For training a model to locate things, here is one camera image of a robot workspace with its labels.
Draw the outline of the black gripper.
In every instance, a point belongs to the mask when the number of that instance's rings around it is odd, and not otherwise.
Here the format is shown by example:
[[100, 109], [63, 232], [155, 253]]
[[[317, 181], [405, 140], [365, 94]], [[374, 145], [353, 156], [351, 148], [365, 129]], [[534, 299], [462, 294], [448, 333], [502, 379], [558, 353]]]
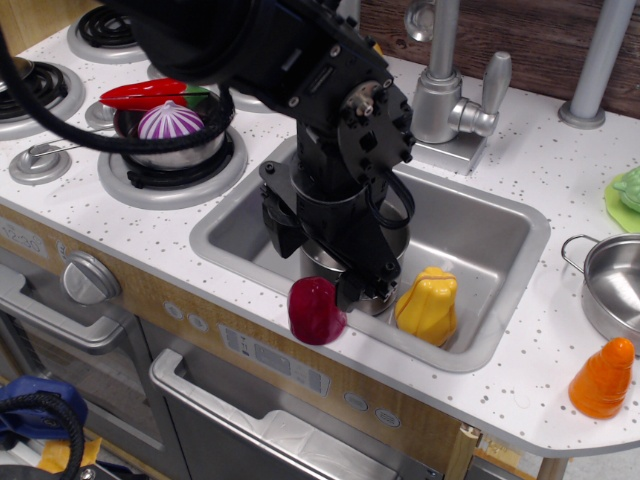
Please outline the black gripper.
[[401, 267], [382, 233], [409, 224], [415, 202], [396, 174], [377, 178], [338, 200], [321, 196], [299, 162], [265, 161], [259, 167], [262, 214], [269, 238], [283, 258], [305, 241], [319, 244], [345, 268], [336, 282], [336, 306], [372, 313], [375, 295], [387, 302], [397, 294]]

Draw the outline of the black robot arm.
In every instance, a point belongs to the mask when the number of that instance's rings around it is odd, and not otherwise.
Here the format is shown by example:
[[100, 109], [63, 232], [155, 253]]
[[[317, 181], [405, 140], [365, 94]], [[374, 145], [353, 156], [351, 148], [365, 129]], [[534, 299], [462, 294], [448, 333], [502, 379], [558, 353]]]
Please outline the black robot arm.
[[411, 159], [412, 111], [387, 62], [333, 1], [117, 1], [164, 75], [236, 90], [297, 123], [297, 153], [260, 165], [263, 218], [276, 251], [312, 240], [343, 272], [336, 305], [389, 296], [401, 268], [384, 233], [394, 174]]

